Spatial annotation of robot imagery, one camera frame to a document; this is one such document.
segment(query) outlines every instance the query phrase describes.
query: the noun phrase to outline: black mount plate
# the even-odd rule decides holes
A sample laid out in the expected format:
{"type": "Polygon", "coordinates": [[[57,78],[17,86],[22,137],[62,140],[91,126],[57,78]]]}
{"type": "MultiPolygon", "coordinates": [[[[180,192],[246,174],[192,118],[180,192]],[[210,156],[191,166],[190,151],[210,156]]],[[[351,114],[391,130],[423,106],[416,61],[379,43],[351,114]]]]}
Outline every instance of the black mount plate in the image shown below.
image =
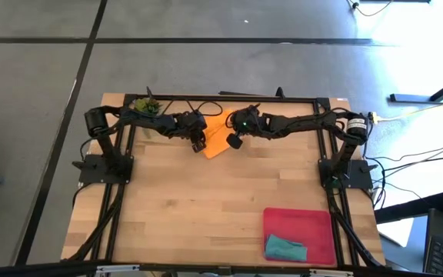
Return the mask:
{"type": "MultiPolygon", "coordinates": [[[[341,188],[340,182],[333,182],[331,178],[331,160],[321,159],[318,161],[321,185],[324,188],[341,188]]],[[[346,189],[372,189],[372,178],[367,171],[368,163],[362,160],[351,160],[349,166],[349,179],[342,180],[346,189]]]]}
{"type": "Polygon", "coordinates": [[[131,180],[133,156],[126,158],[126,170],[123,175],[107,172],[105,160],[101,155],[86,155],[85,162],[81,168],[79,181],[83,184],[105,183],[105,184],[128,184],[131,180]]]}

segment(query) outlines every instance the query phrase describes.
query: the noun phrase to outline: blue towel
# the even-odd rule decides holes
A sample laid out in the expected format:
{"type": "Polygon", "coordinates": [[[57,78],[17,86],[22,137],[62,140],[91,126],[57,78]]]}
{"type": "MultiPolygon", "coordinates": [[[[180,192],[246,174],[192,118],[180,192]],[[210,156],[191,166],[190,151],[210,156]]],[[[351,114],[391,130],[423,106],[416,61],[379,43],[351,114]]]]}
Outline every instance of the blue towel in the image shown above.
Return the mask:
{"type": "Polygon", "coordinates": [[[293,262],[307,261],[307,248],[301,243],[290,242],[280,239],[276,235],[270,235],[265,247],[267,259],[278,259],[293,262]]]}

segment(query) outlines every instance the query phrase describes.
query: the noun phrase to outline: red tray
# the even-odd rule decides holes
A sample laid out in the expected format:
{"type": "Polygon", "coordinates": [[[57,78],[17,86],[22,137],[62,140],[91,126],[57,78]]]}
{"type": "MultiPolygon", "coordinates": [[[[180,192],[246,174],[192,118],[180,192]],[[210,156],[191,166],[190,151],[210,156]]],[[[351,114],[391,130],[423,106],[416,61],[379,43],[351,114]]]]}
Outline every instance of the red tray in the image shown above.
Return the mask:
{"type": "Polygon", "coordinates": [[[319,265],[336,263],[331,216],[328,212],[266,208],[263,211],[262,228],[264,247],[269,235],[276,235],[280,239],[300,242],[307,247],[307,261],[304,263],[319,265]]]}

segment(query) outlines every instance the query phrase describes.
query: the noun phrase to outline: yellow cable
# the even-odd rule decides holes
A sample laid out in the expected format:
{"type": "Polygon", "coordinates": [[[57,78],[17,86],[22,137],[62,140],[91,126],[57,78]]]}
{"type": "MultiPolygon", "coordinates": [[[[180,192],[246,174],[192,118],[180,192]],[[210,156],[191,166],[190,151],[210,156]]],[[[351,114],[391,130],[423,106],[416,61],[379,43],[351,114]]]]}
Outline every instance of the yellow cable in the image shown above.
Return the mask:
{"type": "Polygon", "coordinates": [[[418,110],[418,111],[407,112],[407,113],[405,113],[404,115],[395,116],[395,117],[393,117],[393,118],[382,118],[382,117],[380,117],[380,116],[377,116],[375,122],[398,120],[398,119],[401,119],[401,118],[408,117],[408,116],[410,116],[410,115],[417,114],[417,113],[419,113],[419,112],[424,112],[424,111],[426,111],[426,110],[429,110],[429,109],[432,109],[432,108],[439,108],[439,107],[442,107],[442,106],[443,106],[443,103],[440,104],[440,105],[435,105],[435,106],[432,106],[432,107],[423,108],[423,109],[418,110]]]}

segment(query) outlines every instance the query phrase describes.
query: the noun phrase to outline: wooden tabletop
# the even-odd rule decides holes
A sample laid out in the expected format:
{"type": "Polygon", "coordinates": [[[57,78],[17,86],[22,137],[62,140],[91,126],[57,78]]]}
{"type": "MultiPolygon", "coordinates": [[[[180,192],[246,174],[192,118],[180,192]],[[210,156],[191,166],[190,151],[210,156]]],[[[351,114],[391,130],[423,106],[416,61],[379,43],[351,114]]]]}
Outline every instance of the wooden tabletop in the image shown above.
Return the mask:
{"type": "MultiPolygon", "coordinates": [[[[104,94],[102,105],[121,106],[123,99],[124,94],[104,94]]],[[[332,108],[349,108],[346,99],[330,100],[332,108]]],[[[219,104],[224,109],[236,110],[251,103],[219,104]]],[[[186,102],[174,102],[167,113],[186,110],[186,102]]],[[[202,107],[203,113],[218,110],[210,104],[202,107]]],[[[313,113],[311,105],[299,103],[262,103],[259,110],[286,116],[313,113]]],[[[108,116],[109,125],[116,120],[108,116]]],[[[122,149],[127,134],[126,130],[122,149]]],[[[125,187],[113,261],[312,266],[264,259],[262,211],[266,207],[328,211],[318,175],[316,132],[294,133],[271,141],[251,136],[243,140],[239,150],[228,149],[207,160],[202,153],[192,151],[188,140],[168,139],[155,131],[137,128],[132,149],[135,163],[132,179],[125,187]]],[[[326,143],[330,155],[329,141],[326,143]]],[[[90,152],[100,153],[96,142],[90,152]]],[[[62,258],[73,255],[96,226],[104,187],[90,185],[78,195],[62,258]]],[[[372,255],[384,264],[370,199],[361,190],[348,189],[347,193],[354,230],[372,255]]],[[[108,231],[102,238],[100,257],[105,255],[107,238],[108,231]]],[[[349,264],[343,231],[341,243],[349,264]]]]}

